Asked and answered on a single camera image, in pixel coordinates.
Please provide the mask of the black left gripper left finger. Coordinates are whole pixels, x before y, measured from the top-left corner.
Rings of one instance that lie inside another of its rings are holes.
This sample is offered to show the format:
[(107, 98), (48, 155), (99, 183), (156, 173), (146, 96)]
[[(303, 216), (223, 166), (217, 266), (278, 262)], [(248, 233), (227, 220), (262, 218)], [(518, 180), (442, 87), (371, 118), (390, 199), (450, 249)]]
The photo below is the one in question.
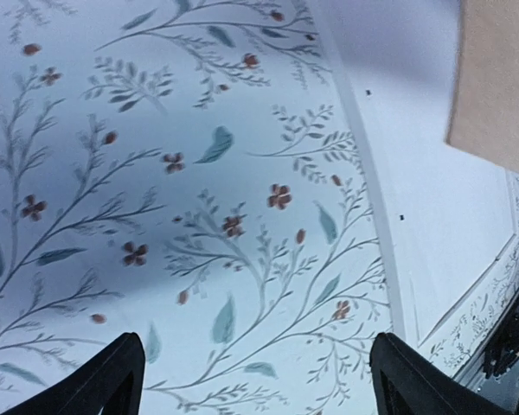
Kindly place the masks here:
[(138, 415), (144, 366), (138, 334), (124, 333), (66, 379), (3, 415)]

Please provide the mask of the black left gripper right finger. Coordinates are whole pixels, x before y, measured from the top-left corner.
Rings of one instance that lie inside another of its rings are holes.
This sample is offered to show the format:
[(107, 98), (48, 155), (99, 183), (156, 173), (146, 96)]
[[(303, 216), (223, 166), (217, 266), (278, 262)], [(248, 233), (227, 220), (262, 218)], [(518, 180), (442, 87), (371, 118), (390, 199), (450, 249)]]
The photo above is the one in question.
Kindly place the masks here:
[(439, 371), (392, 333), (376, 336), (369, 365), (379, 414), (506, 413)]

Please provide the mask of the brown cardboard backing board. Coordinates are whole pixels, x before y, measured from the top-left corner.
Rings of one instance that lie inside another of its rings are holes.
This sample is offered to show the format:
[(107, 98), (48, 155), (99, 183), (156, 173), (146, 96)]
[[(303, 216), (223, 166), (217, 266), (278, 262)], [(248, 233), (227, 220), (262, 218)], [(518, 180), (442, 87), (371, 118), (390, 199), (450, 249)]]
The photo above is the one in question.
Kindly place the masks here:
[(519, 1), (463, 1), (446, 142), (519, 174)]

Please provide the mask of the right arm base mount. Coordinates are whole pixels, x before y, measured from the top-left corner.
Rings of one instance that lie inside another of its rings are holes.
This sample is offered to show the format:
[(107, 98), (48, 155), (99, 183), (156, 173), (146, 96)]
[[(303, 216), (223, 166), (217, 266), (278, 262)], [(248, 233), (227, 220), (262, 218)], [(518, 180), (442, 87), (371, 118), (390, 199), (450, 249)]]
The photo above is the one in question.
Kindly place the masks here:
[(506, 374), (519, 360), (519, 291), (498, 321), (483, 351), (485, 379)]

